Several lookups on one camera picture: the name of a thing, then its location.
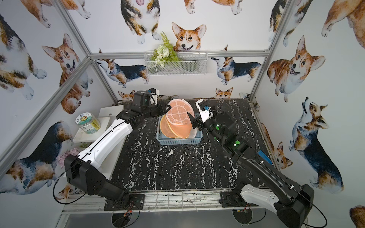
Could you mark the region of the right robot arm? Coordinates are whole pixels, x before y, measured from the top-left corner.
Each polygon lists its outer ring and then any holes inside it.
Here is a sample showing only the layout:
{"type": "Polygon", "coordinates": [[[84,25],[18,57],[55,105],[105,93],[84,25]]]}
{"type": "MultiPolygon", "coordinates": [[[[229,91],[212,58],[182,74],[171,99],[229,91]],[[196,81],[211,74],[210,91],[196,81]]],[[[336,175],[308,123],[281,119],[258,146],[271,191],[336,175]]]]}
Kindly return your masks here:
{"type": "Polygon", "coordinates": [[[219,143],[227,157],[240,167],[250,169],[268,187],[256,189],[246,184],[240,192],[243,200],[274,212],[288,228],[300,228],[311,211],[314,190],[307,184],[291,180],[236,133],[236,124],[226,114],[207,120],[188,115],[193,128],[206,129],[219,143]]]}

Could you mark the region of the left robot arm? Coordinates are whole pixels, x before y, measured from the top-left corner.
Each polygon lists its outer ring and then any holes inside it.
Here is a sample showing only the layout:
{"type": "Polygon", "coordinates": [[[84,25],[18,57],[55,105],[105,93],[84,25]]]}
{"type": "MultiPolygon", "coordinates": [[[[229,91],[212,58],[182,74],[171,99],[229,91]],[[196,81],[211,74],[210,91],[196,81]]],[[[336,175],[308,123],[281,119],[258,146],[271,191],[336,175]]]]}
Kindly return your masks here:
{"type": "Polygon", "coordinates": [[[99,171],[112,150],[145,119],[166,114],[171,106],[164,103],[159,90],[137,91],[133,102],[126,106],[109,128],[88,148],[64,160],[67,182],[87,195],[97,195],[126,204],[129,191],[108,180],[99,171]]]}

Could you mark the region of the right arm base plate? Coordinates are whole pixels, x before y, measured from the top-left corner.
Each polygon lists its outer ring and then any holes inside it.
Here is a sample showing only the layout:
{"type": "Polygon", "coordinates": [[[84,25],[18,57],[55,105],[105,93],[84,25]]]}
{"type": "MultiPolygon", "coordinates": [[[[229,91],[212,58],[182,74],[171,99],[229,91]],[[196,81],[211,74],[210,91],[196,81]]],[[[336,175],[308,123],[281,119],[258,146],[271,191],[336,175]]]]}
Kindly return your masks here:
{"type": "Polygon", "coordinates": [[[238,193],[234,193],[233,191],[220,192],[219,203],[223,208],[245,208],[246,206],[258,207],[256,204],[247,203],[238,193]]]}

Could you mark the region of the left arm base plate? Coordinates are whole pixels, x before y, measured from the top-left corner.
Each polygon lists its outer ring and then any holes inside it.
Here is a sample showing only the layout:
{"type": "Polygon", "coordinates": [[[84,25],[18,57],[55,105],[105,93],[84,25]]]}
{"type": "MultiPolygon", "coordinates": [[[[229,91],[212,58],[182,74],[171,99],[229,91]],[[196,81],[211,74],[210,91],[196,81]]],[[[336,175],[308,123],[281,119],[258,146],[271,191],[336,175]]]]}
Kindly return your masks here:
{"type": "Polygon", "coordinates": [[[104,211],[142,210],[145,194],[129,194],[121,200],[105,199],[104,211]]]}

